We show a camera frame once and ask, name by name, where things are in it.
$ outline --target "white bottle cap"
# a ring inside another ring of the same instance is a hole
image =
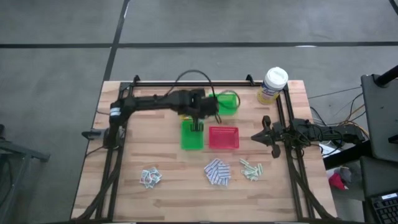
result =
[[[267,72],[265,82],[275,90],[281,90],[285,87],[289,76],[287,72],[279,67],[270,69]]]

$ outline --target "wooden table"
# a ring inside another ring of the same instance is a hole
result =
[[[109,104],[117,99],[119,84],[120,82],[104,83],[98,111],[109,112]],[[289,87],[295,117],[312,119],[303,81],[289,81]],[[134,94],[162,95],[168,89],[169,87],[135,88]],[[181,121],[175,112],[158,110],[134,113],[129,120],[126,134],[114,221],[297,220],[283,144],[280,145],[280,157],[273,159],[271,147],[250,140],[250,136],[262,130],[261,119],[264,115],[269,115],[272,122],[279,120],[276,103],[268,106],[258,103],[258,87],[215,89],[216,92],[233,89],[241,97],[238,112],[234,116],[222,117],[223,125],[239,128],[239,149],[214,151],[208,148],[207,127],[217,125],[214,118],[205,121],[204,150],[184,151],[180,148]],[[288,118],[284,100],[282,102],[285,117]],[[108,116],[97,113],[94,128],[108,126]],[[100,147],[101,143],[100,140],[91,141],[88,151]],[[83,213],[98,193],[105,157],[106,150],[103,149],[85,159],[72,218]],[[232,179],[227,188],[211,185],[204,175],[203,168],[214,158],[220,158],[231,165]],[[242,167],[239,158],[252,164],[263,165],[264,174],[260,176],[259,181],[250,182],[245,179],[240,172]],[[306,148],[304,161],[312,192],[327,211],[335,216],[335,204],[319,148]],[[154,189],[145,189],[139,183],[139,178],[143,169],[151,167],[158,168],[163,177]],[[301,193],[300,198],[305,211]],[[104,216],[108,210],[107,204],[106,200]]]

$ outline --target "pink tray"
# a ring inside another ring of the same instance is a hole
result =
[[[239,129],[235,127],[209,127],[209,147],[211,149],[239,148]]]

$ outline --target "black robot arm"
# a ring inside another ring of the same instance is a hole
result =
[[[109,128],[104,135],[104,146],[107,148],[118,147],[119,128],[128,121],[135,111],[171,109],[177,114],[192,117],[192,131],[203,131],[203,125],[199,119],[205,119],[207,116],[218,113],[217,98],[205,96],[204,89],[178,90],[162,96],[135,97],[129,93],[126,98],[111,103]]]
[[[263,130],[251,139],[267,146],[272,146],[272,156],[279,157],[280,149],[276,144],[278,141],[288,141],[293,147],[304,148],[311,145],[312,141],[343,141],[359,144],[365,141],[361,129],[353,124],[341,126],[318,126],[309,120],[294,119],[288,128],[283,128],[280,122],[270,127],[271,119],[264,116],[262,119]]]

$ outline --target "keyboard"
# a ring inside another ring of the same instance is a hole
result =
[[[371,197],[378,223],[398,223],[398,192]]]

